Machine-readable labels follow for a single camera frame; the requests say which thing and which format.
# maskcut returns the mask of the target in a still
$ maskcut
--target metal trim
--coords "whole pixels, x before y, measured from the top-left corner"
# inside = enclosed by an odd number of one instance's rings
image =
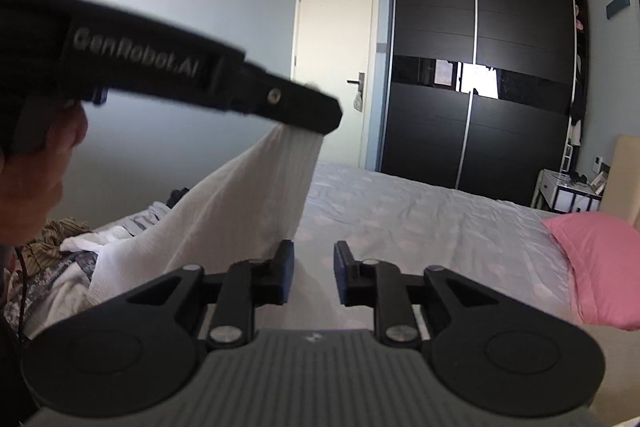
[[[462,153],[460,153],[460,163],[458,165],[458,177],[456,178],[457,189],[460,186],[460,176],[462,176],[462,166],[465,163],[466,140],[469,138],[469,123],[471,121],[471,107],[474,105],[474,92],[469,91],[469,106],[466,109],[465,137],[462,141]]]
[[[475,17],[476,18],[474,21],[474,64],[476,63],[476,58],[478,57],[478,0],[476,0]]]
[[[560,187],[556,184],[554,188],[554,202],[551,204],[551,210],[556,209],[556,204],[558,203],[558,194],[560,193]]]
[[[574,14],[574,83],[571,90],[571,107],[573,107],[575,99],[575,83],[577,82],[576,77],[578,74],[578,29],[575,26],[575,0],[572,0],[571,13]],[[564,151],[562,152],[562,160],[560,160],[560,172],[562,172],[562,164],[564,164],[564,152],[566,151],[566,146],[570,145],[572,123],[571,115],[569,115],[569,125],[567,126],[566,139],[564,140]]]
[[[382,156],[385,152],[385,140],[386,140],[386,118],[389,111],[389,92],[391,91],[391,69],[393,67],[394,58],[394,40],[396,37],[396,0],[390,0],[389,3],[390,13],[390,32],[388,36],[388,49],[386,53],[386,90],[385,100],[383,101],[382,111],[382,129],[380,131],[380,140],[378,142],[378,157],[376,158],[377,172],[382,172]]]

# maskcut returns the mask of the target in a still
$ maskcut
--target bedsheet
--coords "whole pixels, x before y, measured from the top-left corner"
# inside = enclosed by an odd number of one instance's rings
[[[568,263],[542,225],[553,216],[506,201],[319,163],[294,238],[296,273],[283,307],[257,311],[258,327],[372,328],[372,311],[340,305],[333,245],[356,259],[420,275],[441,264],[508,296],[570,319]]]

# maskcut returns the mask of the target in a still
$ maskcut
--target pink pillow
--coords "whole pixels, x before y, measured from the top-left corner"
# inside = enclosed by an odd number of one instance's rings
[[[543,224],[574,269],[582,320],[640,329],[640,232],[602,212],[564,214]]]

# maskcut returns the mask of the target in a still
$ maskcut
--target black wardrobe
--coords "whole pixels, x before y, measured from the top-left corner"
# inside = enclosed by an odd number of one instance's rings
[[[574,0],[395,0],[382,172],[530,203],[558,170]]]

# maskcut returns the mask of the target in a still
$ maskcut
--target picture frame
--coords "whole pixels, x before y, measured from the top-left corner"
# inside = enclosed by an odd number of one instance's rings
[[[604,187],[607,185],[607,175],[604,172],[601,172],[589,184],[596,196],[599,196],[604,192]]]

